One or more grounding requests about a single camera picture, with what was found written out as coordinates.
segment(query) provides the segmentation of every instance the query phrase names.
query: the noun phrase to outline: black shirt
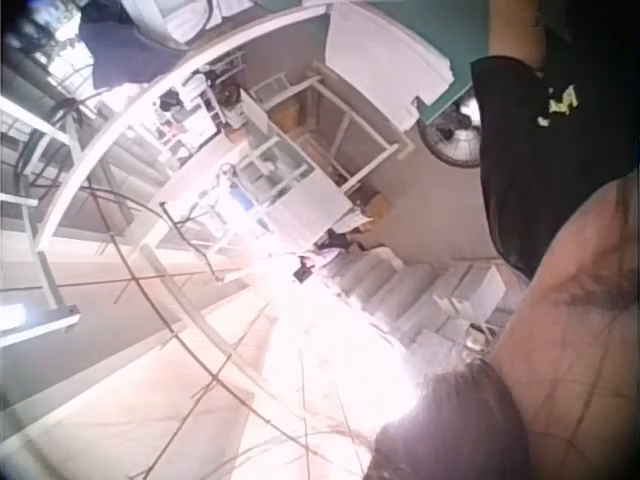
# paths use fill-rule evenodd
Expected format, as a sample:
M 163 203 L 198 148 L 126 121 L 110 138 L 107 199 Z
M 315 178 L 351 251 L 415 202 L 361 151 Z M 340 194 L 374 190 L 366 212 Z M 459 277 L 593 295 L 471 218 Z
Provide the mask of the black shirt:
M 529 279 L 571 215 L 637 167 L 635 78 L 591 53 L 548 32 L 542 76 L 508 57 L 472 64 L 489 230 Z

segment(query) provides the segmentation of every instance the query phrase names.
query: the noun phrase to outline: teal wall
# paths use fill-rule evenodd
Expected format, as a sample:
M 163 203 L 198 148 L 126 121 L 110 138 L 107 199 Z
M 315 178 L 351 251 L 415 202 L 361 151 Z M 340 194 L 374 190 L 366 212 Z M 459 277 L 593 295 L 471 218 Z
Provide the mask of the teal wall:
M 432 105 L 420 111 L 426 122 L 471 85 L 469 64 L 489 51 L 488 0 L 403 0 L 372 3 L 440 50 L 451 61 L 454 81 Z

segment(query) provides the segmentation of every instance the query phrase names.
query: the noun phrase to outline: staircase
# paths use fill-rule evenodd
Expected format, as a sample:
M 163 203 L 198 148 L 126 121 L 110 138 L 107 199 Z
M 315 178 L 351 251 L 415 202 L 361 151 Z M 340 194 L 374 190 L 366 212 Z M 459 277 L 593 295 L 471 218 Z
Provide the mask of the staircase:
M 379 248 L 345 252 L 321 274 L 352 308 L 404 347 L 405 367 L 420 384 L 486 353 L 508 321 L 510 315 L 495 305 L 479 322 L 458 310 L 468 306 L 460 292 L 469 297 L 481 268 L 455 265 L 443 274 L 429 264 L 406 266 L 390 249 Z M 497 295 L 502 296 L 499 287 Z

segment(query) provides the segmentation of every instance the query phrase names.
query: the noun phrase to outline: black hair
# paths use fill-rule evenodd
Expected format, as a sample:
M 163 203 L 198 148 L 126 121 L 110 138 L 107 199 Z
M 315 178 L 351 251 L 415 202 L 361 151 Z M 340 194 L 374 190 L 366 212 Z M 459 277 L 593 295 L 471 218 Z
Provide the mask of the black hair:
M 527 480 L 529 441 L 508 387 L 484 360 L 440 374 L 378 434 L 364 480 Z

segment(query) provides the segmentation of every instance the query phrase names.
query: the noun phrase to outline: person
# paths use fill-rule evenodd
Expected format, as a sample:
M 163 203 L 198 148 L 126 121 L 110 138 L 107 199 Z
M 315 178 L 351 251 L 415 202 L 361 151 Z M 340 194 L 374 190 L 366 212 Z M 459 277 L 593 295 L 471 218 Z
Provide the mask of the person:
M 537 7 L 491 0 L 472 65 L 489 228 L 528 293 L 490 355 L 378 433 L 365 480 L 638 478 L 635 27 L 581 0 L 567 43 Z
M 324 238 L 321 242 L 316 246 L 317 250 L 326 250 L 338 248 L 340 250 L 347 251 L 351 248 L 352 245 L 357 245 L 360 250 L 363 252 L 367 250 L 367 248 L 357 240 L 357 235 L 354 233 L 346 232 L 346 233 L 336 233 L 333 228 L 327 230 L 326 238 Z

